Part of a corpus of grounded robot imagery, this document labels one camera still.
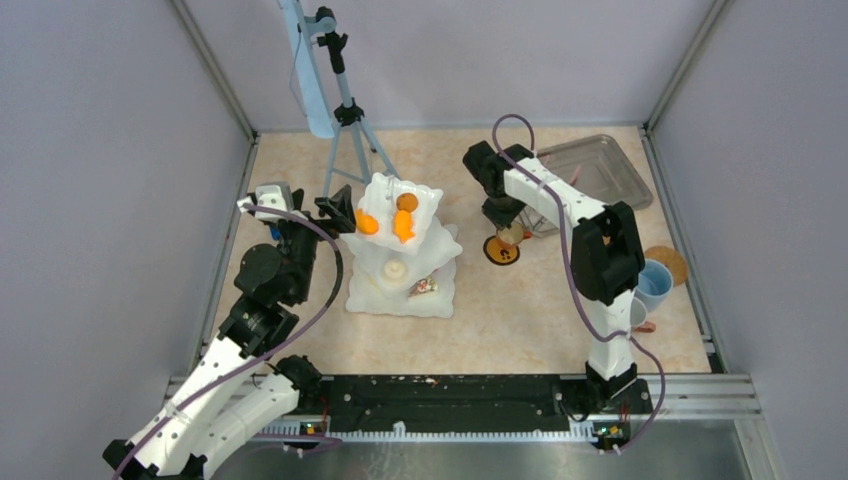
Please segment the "orange brown cup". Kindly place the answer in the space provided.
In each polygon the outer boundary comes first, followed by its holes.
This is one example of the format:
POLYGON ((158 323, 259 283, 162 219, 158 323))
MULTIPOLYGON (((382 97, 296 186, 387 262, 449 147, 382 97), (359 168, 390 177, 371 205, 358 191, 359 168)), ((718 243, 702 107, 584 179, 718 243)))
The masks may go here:
POLYGON ((524 226, 518 222, 513 222, 508 227, 499 228, 495 233, 497 244, 504 250, 515 249, 522 241, 532 237, 533 233, 526 230, 524 226))

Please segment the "pink handled tongs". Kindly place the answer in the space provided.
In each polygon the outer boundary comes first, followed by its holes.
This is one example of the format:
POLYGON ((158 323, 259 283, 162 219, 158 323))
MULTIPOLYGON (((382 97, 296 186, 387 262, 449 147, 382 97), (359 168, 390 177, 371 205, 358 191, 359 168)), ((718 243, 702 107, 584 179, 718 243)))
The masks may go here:
MULTIPOLYGON (((542 164, 547 166, 551 162, 551 159, 552 159, 552 156, 550 156, 550 155, 545 156, 544 159, 542 160, 542 164)), ((574 171, 571 175, 571 178, 568 180, 568 184, 570 186, 574 187, 576 185, 581 173, 582 173, 582 166, 578 165, 574 169, 574 171)))

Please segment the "orange cookie pieces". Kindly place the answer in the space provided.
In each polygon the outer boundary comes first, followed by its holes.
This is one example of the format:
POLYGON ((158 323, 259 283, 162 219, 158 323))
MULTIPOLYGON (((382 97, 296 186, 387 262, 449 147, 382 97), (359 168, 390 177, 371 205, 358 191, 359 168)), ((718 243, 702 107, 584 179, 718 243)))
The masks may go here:
POLYGON ((393 234, 398 238, 401 244, 405 244, 416 236, 411 212, 406 210, 398 210, 395 212, 393 219, 393 234))

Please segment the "round orange cookie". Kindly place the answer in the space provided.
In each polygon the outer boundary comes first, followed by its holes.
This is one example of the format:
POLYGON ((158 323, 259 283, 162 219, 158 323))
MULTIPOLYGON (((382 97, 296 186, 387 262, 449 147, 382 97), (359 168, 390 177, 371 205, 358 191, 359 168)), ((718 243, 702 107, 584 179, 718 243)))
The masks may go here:
POLYGON ((398 211, 408 213, 414 212, 419 206, 419 200, 415 194, 407 192, 399 195, 396 199, 396 207, 398 211))

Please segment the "white tiered pillow stand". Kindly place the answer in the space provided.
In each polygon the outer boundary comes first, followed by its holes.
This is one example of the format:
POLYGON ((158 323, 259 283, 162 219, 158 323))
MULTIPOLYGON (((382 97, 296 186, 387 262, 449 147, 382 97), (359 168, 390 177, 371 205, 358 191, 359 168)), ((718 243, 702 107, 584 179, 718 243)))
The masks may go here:
POLYGON ((450 318, 458 226, 437 217, 443 191, 375 173, 342 240, 353 256, 346 310, 398 317, 450 318))

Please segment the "white round bun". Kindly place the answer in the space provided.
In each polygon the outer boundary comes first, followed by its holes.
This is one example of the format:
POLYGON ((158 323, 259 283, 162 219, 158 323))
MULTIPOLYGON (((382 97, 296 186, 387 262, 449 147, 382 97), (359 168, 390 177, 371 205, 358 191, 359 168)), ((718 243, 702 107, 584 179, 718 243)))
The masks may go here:
POLYGON ((406 282, 409 277, 407 264, 399 259, 390 259, 382 271, 383 280, 392 286, 399 286, 406 282))

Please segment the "small white decorated cake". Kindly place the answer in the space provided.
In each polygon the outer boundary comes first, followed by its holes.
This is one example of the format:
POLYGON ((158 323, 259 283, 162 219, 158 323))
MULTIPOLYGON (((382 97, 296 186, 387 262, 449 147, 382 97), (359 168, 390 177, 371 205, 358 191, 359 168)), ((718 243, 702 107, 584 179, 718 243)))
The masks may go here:
POLYGON ((436 280, 431 275, 428 275, 425 278, 418 280, 410 287, 408 296, 412 298, 420 295, 435 293, 437 291, 438 284, 436 280))

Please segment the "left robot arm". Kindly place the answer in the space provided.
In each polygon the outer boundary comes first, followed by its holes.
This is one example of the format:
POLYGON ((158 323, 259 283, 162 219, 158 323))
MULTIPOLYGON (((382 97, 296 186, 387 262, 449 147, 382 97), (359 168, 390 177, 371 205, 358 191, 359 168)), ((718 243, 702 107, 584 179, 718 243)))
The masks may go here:
POLYGON ((237 202, 240 212, 275 231, 272 244, 249 248, 234 281, 240 296, 206 353, 154 418, 129 439, 116 439, 103 458, 115 479, 208 479, 271 420, 319 404, 321 375, 305 357, 284 358, 253 393, 227 403, 240 386, 309 331, 338 297, 344 260, 338 245, 355 229, 352 189, 317 197, 318 217, 303 207, 304 192, 285 182, 264 184, 237 202), (326 242, 335 263, 322 306, 301 324, 290 307, 307 301, 317 247, 326 242))

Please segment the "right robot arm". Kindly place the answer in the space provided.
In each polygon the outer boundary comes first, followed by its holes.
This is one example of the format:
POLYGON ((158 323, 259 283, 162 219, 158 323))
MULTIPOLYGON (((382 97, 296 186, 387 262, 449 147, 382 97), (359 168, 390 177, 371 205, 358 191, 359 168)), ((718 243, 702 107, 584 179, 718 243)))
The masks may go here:
POLYGON ((515 225, 526 207, 558 229, 568 286, 592 336, 586 397, 594 409, 614 411, 637 377, 631 304, 645 257, 632 208, 587 196, 519 144, 497 153, 481 141, 462 162, 486 193, 482 212, 497 229, 515 225))

